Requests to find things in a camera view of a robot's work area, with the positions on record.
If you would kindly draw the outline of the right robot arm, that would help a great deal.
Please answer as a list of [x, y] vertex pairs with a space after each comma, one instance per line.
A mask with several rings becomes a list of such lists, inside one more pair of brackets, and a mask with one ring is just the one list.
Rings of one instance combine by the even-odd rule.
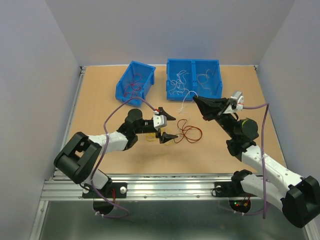
[[235, 173], [230, 182], [235, 195], [252, 194], [263, 200], [263, 205], [277, 207], [295, 227], [303, 228], [320, 214], [320, 184], [312, 176], [303, 177], [287, 169], [265, 153], [264, 145], [255, 139], [263, 138], [258, 124], [250, 119], [239, 119], [237, 112], [247, 109], [242, 92], [230, 98], [193, 96], [202, 118], [215, 120], [230, 137], [226, 141], [231, 156], [257, 170], [260, 177], [247, 170]]

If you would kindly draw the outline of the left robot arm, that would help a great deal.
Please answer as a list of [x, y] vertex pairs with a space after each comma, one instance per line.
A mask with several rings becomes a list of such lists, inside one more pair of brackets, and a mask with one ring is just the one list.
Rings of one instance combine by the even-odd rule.
[[98, 168], [99, 159], [106, 153], [126, 151], [138, 141], [138, 134], [154, 133], [160, 144], [178, 136], [162, 132], [168, 121], [176, 118], [162, 107], [153, 111], [151, 119], [143, 119], [138, 108], [129, 110], [124, 123], [114, 132], [102, 135], [86, 135], [79, 131], [66, 143], [54, 159], [54, 166], [75, 184], [87, 184], [100, 197], [111, 193], [111, 178]]

